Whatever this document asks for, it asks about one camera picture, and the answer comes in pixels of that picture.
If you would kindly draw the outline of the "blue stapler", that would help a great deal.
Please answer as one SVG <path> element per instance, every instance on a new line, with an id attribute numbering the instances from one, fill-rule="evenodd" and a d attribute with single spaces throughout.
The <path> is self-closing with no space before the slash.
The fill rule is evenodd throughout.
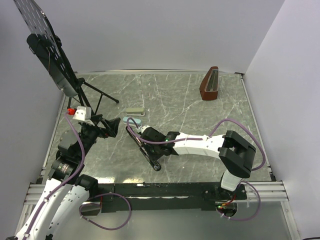
<path id="1" fill-rule="evenodd" d="M 124 123 L 124 124 L 127 124 L 127 120 L 129 119 L 129 117 L 123 117 L 122 118 L 122 122 Z M 140 120 L 140 119 L 138 119 L 138 118 L 132 118 L 132 119 L 130 119 L 129 121 L 128 121 L 128 124 L 131 126 L 131 127 L 135 127 L 136 125 L 138 126 L 138 127 L 141 127 L 142 126 L 142 121 Z"/>

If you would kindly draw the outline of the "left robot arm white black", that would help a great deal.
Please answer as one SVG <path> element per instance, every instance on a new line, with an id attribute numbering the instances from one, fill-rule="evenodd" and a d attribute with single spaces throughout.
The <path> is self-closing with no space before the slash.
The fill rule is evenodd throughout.
<path id="1" fill-rule="evenodd" d="M 78 110 L 73 119 L 79 122 L 80 131 L 71 125 L 61 135 L 43 192 L 12 240 L 56 240 L 75 208 L 98 197 L 98 180 L 81 173 L 85 157 L 97 138 L 117 136 L 121 119 L 81 116 Z"/>

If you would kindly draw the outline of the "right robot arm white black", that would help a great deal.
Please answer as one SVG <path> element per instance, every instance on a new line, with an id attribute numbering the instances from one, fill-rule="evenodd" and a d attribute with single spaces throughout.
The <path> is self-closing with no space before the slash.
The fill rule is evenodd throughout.
<path id="1" fill-rule="evenodd" d="M 151 126 L 141 128 L 143 149 L 152 163 L 162 156 L 199 155 L 220 159 L 226 170 L 222 175 L 218 193 L 230 199 L 243 179 L 251 175 L 256 148 L 233 130 L 216 136 L 188 135 L 170 131 L 166 135 Z"/>

